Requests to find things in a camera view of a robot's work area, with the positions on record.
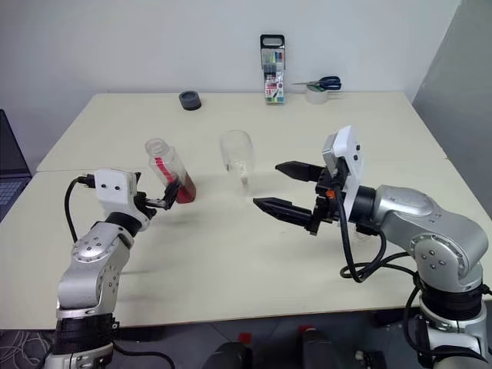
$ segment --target gray floor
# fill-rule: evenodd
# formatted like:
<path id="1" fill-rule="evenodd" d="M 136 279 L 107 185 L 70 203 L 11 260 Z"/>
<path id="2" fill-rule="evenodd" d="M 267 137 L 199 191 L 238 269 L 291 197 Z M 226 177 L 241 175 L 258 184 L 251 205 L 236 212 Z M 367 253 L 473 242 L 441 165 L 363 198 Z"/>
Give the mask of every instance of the gray floor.
<path id="1" fill-rule="evenodd" d="M 170 327 L 155 327 L 151 330 L 139 328 L 131 334 L 134 340 L 119 341 L 129 350 L 161 351 L 173 358 L 176 367 L 183 369 L 200 368 L 215 349 L 227 341 L 236 341 L 239 333 L 252 334 L 251 346 L 254 351 L 255 368 L 300 368 L 298 363 L 298 328 L 313 325 L 323 331 L 337 348 L 344 369 L 360 368 L 354 359 L 356 350 L 382 350 L 386 354 L 388 367 L 410 369 L 419 367 L 414 352 L 406 345 L 399 324 L 373 328 L 367 313 L 353 312 L 340 314 L 311 314 L 295 317 L 251 319 L 242 321 L 221 321 L 203 324 L 187 324 Z M 13 331 L 7 332 L 0 340 L 0 346 L 12 340 Z M 41 354 L 41 346 L 31 347 L 29 354 Z M 33 367 L 17 356 L 21 368 Z M 153 357 L 125 357 L 115 353 L 110 368 L 166 368 L 167 364 Z M 3 369 L 15 368 L 12 362 L 0 365 Z"/>

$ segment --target red liquid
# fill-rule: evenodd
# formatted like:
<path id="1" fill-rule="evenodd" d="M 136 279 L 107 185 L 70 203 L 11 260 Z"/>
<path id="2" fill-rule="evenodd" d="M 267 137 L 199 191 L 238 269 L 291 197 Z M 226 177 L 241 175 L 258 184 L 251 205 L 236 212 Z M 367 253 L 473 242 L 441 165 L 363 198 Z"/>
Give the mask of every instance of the red liquid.
<path id="1" fill-rule="evenodd" d="M 184 183 L 181 181 L 181 186 L 178 190 L 178 196 L 176 197 L 176 202 L 178 204 L 187 204 L 188 202 L 192 202 L 197 195 L 197 188 L 194 186 L 193 181 L 191 180 L 188 173 L 186 173 L 186 177 L 184 178 Z"/>

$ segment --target tape roll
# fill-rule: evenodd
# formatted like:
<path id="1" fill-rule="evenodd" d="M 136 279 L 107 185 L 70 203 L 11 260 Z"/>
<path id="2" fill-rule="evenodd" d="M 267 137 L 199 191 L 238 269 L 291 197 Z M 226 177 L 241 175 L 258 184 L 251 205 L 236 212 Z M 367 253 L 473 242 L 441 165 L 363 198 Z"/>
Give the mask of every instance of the tape roll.
<path id="1" fill-rule="evenodd" d="M 306 100 L 310 104 L 319 105 L 328 101 L 328 90 L 320 90 L 314 86 L 306 86 L 306 92 L 304 94 Z"/>

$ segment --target plastic bottle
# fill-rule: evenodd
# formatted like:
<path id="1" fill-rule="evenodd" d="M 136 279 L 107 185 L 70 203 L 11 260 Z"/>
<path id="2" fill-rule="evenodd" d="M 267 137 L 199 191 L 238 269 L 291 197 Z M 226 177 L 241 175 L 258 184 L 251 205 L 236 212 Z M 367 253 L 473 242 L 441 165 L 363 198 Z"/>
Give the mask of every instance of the plastic bottle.
<path id="1" fill-rule="evenodd" d="M 176 149 L 166 144 L 160 138 L 153 138 L 145 143 L 148 153 L 148 165 L 159 177 L 164 185 L 178 180 L 180 187 L 176 202 L 187 204 L 196 196 L 196 187 L 191 180 L 185 166 L 176 152 Z"/>

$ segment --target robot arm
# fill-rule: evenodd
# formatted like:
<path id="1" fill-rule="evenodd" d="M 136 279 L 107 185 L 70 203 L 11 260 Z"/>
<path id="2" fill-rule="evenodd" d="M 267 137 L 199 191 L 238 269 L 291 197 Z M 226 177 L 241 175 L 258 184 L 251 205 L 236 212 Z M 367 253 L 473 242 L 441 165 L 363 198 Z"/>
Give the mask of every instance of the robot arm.
<path id="1" fill-rule="evenodd" d="M 303 226 L 314 235 L 322 221 L 331 223 L 341 218 L 355 223 L 363 233 L 384 234 L 417 264 L 415 279 L 422 292 L 424 319 L 418 325 L 420 339 L 414 346 L 421 347 L 421 363 L 432 367 L 434 359 L 447 356 L 446 350 L 453 351 L 448 356 L 460 357 L 455 354 L 461 353 L 470 356 L 470 361 L 490 359 L 480 265 L 488 247 L 484 230 L 468 218 L 445 211 L 419 191 L 360 186 L 360 145 L 350 127 L 328 138 L 323 157 L 325 167 L 296 161 L 276 167 L 294 179 L 317 183 L 312 212 L 276 198 L 255 198 L 254 203 L 275 218 Z"/>
<path id="2" fill-rule="evenodd" d="M 161 200 L 137 191 L 140 174 L 101 169 L 84 182 L 96 189 L 105 221 L 97 222 L 71 249 L 71 264 L 58 285 L 57 326 L 47 368 L 97 368 L 111 361 L 113 318 L 121 271 L 134 237 L 149 226 L 154 208 L 168 210 L 178 193 L 171 183 Z"/>

